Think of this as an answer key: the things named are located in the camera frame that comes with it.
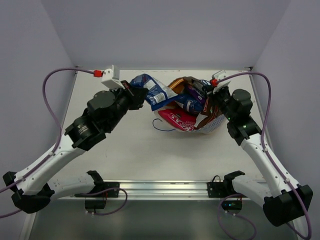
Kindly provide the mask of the blue white cookie bag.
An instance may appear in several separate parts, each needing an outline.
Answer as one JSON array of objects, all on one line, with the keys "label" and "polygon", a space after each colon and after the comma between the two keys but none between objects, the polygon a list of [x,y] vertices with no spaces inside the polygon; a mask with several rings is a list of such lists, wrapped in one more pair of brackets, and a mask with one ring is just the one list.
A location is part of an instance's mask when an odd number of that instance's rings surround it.
[{"label": "blue white cookie bag", "polygon": [[146,73],[133,78],[130,84],[134,87],[148,90],[145,100],[153,112],[175,101],[179,96],[170,87]]}]

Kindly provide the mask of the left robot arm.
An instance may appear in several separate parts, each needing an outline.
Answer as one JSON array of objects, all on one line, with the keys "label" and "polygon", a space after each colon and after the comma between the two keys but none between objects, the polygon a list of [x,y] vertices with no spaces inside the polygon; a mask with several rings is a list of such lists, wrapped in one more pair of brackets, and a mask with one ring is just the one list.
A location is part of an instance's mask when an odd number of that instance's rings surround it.
[{"label": "left robot arm", "polygon": [[68,179],[57,178],[55,174],[106,139],[127,111],[143,106],[148,89],[132,86],[125,80],[121,83],[116,90],[97,92],[87,102],[82,116],[76,118],[57,143],[43,154],[43,160],[37,159],[24,170],[3,175],[6,186],[13,191],[11,199],[15,207],[32,214],[56,199],[72,195],[96,197],[108,191],[95,170]]}]

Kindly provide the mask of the checkered paper bag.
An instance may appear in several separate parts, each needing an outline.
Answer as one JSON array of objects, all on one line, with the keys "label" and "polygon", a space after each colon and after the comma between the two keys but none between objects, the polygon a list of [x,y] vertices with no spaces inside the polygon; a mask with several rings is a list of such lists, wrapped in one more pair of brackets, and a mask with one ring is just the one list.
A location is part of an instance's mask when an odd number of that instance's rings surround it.
[{"label": "checkered paper bag", "polygon": [[156,110],[155,115],[173,130],[209,134],[225,120],[219,108],[209,99],[215,86],[216,80],[208,81],[192,76],[177,78],[168,85],[177,94],[177,98]]}]

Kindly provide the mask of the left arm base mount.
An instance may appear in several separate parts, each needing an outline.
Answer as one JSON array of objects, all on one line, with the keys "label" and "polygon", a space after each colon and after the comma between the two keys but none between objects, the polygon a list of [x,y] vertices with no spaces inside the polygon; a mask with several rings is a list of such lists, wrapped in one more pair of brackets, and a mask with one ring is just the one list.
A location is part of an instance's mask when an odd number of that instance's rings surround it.
[{"label": "left arm base mount", "polygon": [[89,170],[87,175],[93,180],[93,188],[88,193],[76,194],[77,198],[117,198],[120,191],[120,183],[117,181],[104,181],[96,170]]}]

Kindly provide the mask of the blue paper bag handle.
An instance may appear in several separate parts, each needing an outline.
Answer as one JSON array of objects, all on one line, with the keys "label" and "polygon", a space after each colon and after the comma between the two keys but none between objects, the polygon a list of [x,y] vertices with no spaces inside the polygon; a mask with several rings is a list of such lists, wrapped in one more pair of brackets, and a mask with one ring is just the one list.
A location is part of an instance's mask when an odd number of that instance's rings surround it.
[{"label": "blue paper bag handle", "polygon": [[202,88],[205,89],[205,90],[209,90],[209,89],[212,88],[212,84],[208,80],[201,79],[199,82],[201,83]]}]

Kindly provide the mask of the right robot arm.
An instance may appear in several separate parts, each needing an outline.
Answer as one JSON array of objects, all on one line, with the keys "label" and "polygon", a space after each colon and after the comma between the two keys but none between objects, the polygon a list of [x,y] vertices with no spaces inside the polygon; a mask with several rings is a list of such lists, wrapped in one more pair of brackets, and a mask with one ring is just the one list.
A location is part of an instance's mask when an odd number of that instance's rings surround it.
[{"label": "right robot arm", "polygon": [[226,117],[229,135],[249,155],[266,181],[266,185],[261,185],[244,172],[234,171],[224,176],[223,192],[231,197],[241,194],[257,203],[275,227],[304,216],[313,191],[309,185],[301,185],[284,168],[266,143],[262,130],[250,115],[251,94],[244,89],[230,93],[225,85],[215,87],[208,99]]}]

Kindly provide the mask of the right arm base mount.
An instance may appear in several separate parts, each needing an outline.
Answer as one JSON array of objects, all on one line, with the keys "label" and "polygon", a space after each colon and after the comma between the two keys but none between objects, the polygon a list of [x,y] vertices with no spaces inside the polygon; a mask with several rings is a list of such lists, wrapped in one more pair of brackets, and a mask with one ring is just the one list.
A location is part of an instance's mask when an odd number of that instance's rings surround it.
[{"label": "right arm base mount", "polygon": [[240,176],[244,175],[245,173],[240,170],[226,174],[223,180],[219,175],[215,175],[211,181],[206,183],[208,197],[225,198],[235,194],[247,197],[253,191],[253,187],[248,183],[237,181]]}]

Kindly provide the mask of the brown Chips Ahoy bag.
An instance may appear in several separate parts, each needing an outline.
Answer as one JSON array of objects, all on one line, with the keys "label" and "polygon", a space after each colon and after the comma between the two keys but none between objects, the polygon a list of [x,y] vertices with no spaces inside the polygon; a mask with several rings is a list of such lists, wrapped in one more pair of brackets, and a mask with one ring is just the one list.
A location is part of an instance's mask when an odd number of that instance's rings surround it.
[{"label": "brown Chips Ahoy bag", "polygon": [[197,115],[194,128],[196,130],[208,127],[219,116],[219,109],[208,97],[203,110]]}]

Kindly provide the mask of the blue Doritos chip bag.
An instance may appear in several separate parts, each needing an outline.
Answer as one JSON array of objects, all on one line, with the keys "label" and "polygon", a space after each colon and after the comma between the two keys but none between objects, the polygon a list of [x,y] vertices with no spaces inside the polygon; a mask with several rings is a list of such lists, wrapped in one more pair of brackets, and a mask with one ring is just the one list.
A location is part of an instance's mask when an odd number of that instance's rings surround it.
[{"label": "blue Doritos chip bag", "polygon": [[176,104],[184,111],[198,115],[204,108],[204,105],[197,101],[193,96],[183,93],[179,94],[175,99]]}]

